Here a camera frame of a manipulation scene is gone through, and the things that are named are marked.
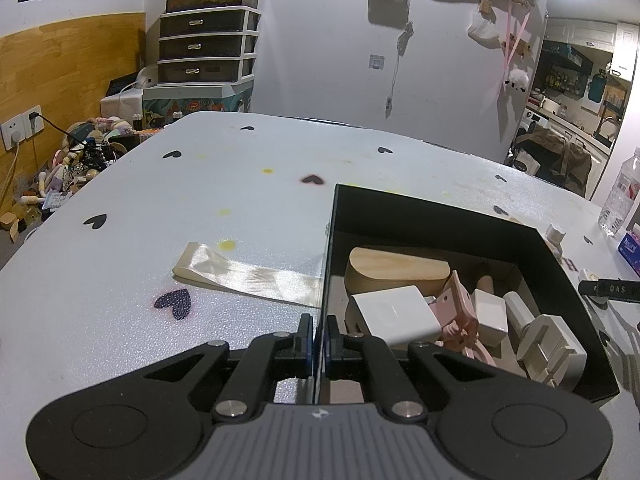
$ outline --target black box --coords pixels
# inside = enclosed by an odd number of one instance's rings
[[[447,255],[452,270],[468,261],[489,263],[492,270],[502,273],[514,269],[523,280],[525,296],[530,291],[529,300],[540,314],[562,316],[587,352],[574,393],[603,402],[620,392],[578,292],[536,229],[453,206],[342,184],[335,187],[317,343],[322,341],[324,320],[331,313],[332,277],[344,276],[348,256],[359,245],[438,251]],[[474,287],[469,288],[463,274],[461,280],[471,293]],[[496,294],[501,296],[506,290],[499,287],[498,283]],[[532,308],[526,297],[523,300]]]

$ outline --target bottle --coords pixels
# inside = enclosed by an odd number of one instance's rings
[[[546,244],[558,261],[562,259],[562,246],[560,244],[564,239],[564,234],[553,224],[549,224],[549,227],[546,228]]]
[[[640,190],[640,148],[620,168],[607,201],[604,203],[598,225],[609,236],[618,232],[626,216],[631,211],[638,191]]]
[[[134,114],[133,115],[133,129],[139,132],[142,130],[142,115]]]

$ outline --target white bag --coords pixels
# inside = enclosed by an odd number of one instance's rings
[[[500,34],[495,23],[486,18],[480,10],[476,10],[467,31],[469,37],[487,48],[500,48]]]

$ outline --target white table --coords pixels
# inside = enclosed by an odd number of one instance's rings
[[[379,153],[380,146],[392,153]],[[174,150],[181,156],[162,158]],[[309,174],[324,184],[303,184]],[[216,248],[232,240],[233,250],[220,251],[229,258],[319,276],[339,182],[493,216],[498,205],[540,232],[553,222],[567,231],[564,255],[577,269],[636,279],[616,241],[597,227],[595,205],[511,168],[386,132],[191,114],[89,183],[0,272],[2,477],[36,477],[24,433],[55,398],[210,339],[240,348],[261,333],[294,330],[303,312],[316,316],[312,308],[178,283],[172,267],[188,242]],[[83,224],[99,214],[107,214],[101,228]],[[578,273],[565,270],[577,286]],[[154,309],[161,294],[183,287],[193,303],[184,320]],[[620,348],[622,358],[612,353],[619,380],[640,399],[638,308],[613,303],[594,315]],[[294,386],[280,387],[277,398],[293,401]],[[603,407],[614,428],[609,480],[640,471],[638,408],[621,390]]]

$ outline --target wooden wall panel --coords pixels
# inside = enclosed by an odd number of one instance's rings
[[[0,38],[0,123],[36,105],[61,128],[100,114],[109,81],[135,72],[144,59],[145,15],[107,14],[51,23]],[[60,147],[63,134],[47,123],[20,144],[13,182],[0,196],[11,209],[20,182]],[[0,141],[0,185],[15,156]]]

